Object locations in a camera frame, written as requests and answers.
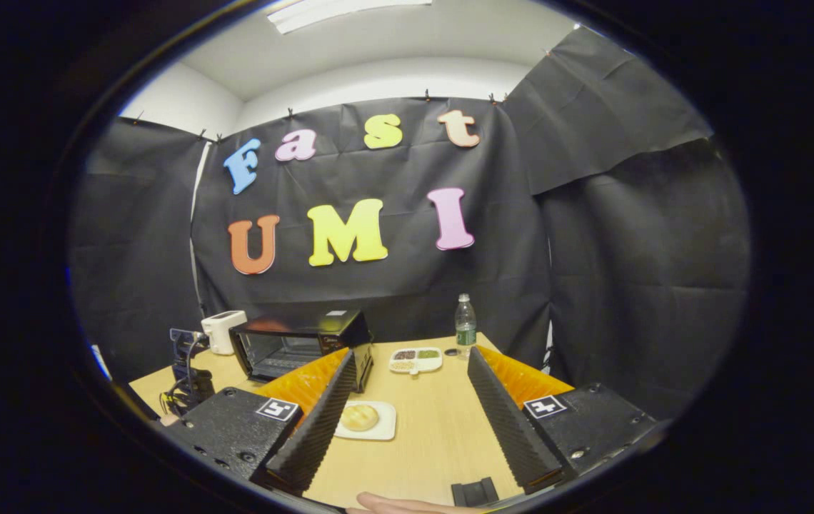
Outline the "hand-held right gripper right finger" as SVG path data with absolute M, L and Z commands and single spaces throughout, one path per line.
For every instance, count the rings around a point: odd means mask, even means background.
M 659 424 L 602 383 L 576 388 L 492 349 L 471 349 L 467 376 L 527 494 L 609 464 Z

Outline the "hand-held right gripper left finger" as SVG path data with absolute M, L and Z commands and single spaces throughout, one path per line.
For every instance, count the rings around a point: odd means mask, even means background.
M 320 468 L 357 378 L 343 348 L 248 393 L 227 387 L 170 424 L 212 468 L 301 495 Z

